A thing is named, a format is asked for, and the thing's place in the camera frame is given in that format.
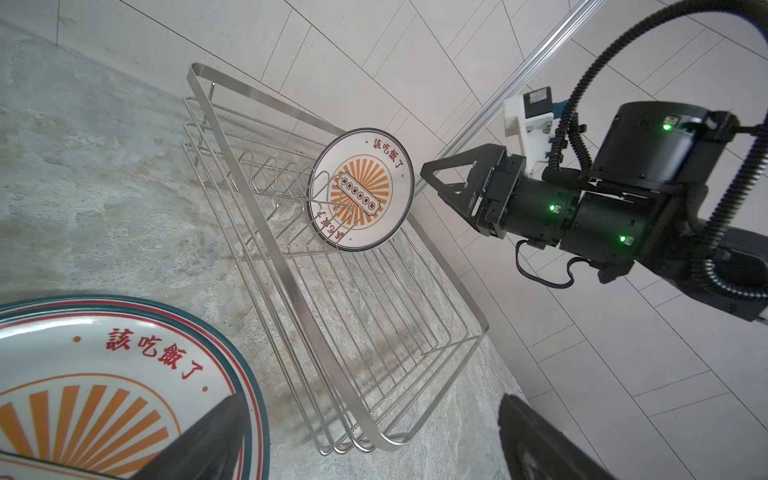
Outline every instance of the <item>round plate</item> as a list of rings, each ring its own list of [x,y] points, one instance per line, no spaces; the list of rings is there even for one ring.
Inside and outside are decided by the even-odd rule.
[[[318,157],[310,199],[310,221],[326,242],[350,252],[376,247],[400,228],[411,207],[411,159],[385,131],[349,131]]]
[[[129,478],[221,399],[250,412],[236,468],[267,478],[269,428],[253,372],[189,313],[121,296],[0,307],[0,450]]]

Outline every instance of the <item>wire rack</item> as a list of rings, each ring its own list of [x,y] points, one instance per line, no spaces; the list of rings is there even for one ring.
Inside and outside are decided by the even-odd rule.
[[[399,448],[448,392],[487,323],[457,300],[407,223],[366,252],[326,242],[308,203],[338,210],[310,198],[315,157],[274,138],[289,135],[318,150],[322,143],[243,110],[342,130],[205,65],[193,64],[187,80],[194,96],[184,99],[191,116],[184,151],[309,437],[323,455]],[[207,94],[201,80],[210,83]],[[214,103],[214,91],[241,108]]]

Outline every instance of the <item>plate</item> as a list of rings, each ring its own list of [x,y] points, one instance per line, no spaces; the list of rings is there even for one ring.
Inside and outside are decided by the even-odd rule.
[[[269,429],[253,372],[189,313],[121,296],[2,306],[0,362],[24,365],[0,377],[0,450],[129,478],[243,392],[250,428],[235,478],[267,478]]]
[[[310,180],[310,222],[333,247],[359,252],[389,239],[413,200],[413,165],[392,135],[352,130],[320,154]]]

